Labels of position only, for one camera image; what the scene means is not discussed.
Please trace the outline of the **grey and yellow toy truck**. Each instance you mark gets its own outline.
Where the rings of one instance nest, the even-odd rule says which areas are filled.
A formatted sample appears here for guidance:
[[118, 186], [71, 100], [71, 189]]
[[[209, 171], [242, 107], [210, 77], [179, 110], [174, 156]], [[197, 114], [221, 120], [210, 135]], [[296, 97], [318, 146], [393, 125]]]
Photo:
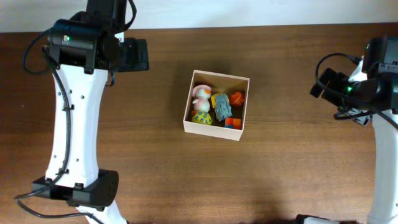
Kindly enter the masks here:
[[232, 109], [229, 103], [229, 98], [225, 93], [217, 93], [211, 96], [211, 104], [215, 111], [218, 121], [223, 121], [226, 118], [232, 117]]

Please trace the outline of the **yellow ball with blue letters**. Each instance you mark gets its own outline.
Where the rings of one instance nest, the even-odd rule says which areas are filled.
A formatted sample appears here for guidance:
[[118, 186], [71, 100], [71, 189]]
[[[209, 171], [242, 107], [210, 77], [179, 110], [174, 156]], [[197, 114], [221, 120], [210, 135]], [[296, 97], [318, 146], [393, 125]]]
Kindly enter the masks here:
[[193, 111], [192, 122], [204, 125], [212, 125], [212, 117], [208, 112], [204, 111]]

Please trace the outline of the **orange lattice ball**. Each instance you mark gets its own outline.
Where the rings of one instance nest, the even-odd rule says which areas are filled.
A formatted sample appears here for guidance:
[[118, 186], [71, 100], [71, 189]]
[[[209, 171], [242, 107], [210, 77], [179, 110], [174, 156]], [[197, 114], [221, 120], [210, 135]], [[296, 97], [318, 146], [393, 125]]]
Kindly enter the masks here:
[[237, 91], [231, 95], [229, 103], [233, 107], [240, 107], [244, 103], [245, 97], [244, 94], [240, 91]]

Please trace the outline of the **colourful puzzle cube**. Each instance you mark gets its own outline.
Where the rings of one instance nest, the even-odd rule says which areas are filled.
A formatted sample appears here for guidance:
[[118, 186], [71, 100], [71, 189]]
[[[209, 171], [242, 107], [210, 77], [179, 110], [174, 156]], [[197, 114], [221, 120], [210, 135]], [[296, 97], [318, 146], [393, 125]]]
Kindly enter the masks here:
[[241, 119], [238, 119], [238, 118], [226, 118], [224, 126], [225, 126], [225, 128], [240, 130], [241, 129], [241, 124], [242, 124]]

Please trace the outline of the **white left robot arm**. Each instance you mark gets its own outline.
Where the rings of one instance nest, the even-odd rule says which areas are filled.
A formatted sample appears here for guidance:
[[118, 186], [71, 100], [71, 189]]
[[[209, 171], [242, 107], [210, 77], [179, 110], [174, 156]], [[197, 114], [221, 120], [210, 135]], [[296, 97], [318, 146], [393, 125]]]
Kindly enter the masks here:
[[88, 1], [84, 11], [44, 32], [44, 59], [55, 82], [52, 156], [31, 196], [63, 200], [90, 223], [124, 223], [116, 203], [118, 173], [100, 169], [96, 143], [101, 98], [119, 72], [149, 69], [147, 42], [125, 38], [132, 0]]

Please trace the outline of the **white duck toy pink hat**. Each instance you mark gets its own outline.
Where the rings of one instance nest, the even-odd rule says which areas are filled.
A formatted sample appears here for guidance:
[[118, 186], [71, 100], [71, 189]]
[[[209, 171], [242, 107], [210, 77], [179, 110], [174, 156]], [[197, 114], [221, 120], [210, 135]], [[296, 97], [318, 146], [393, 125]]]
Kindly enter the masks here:
[[208, 85], [197, 85], [192, 90], [193, 109], [199, 112], [209, 112], [211, 97], [211, 87]]

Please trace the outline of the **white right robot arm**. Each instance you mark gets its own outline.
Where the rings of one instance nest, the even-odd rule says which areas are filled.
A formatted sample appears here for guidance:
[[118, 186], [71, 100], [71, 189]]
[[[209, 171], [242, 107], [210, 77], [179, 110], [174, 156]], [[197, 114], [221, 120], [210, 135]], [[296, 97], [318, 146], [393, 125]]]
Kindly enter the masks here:
[[371, 39], [347, 76], [327, 68], [315, 72], [310, 94], [335, 105], [335, 120], [372, 124], [376, 141], [374, 196], [368, 223], [397, 223], [397, 37]]

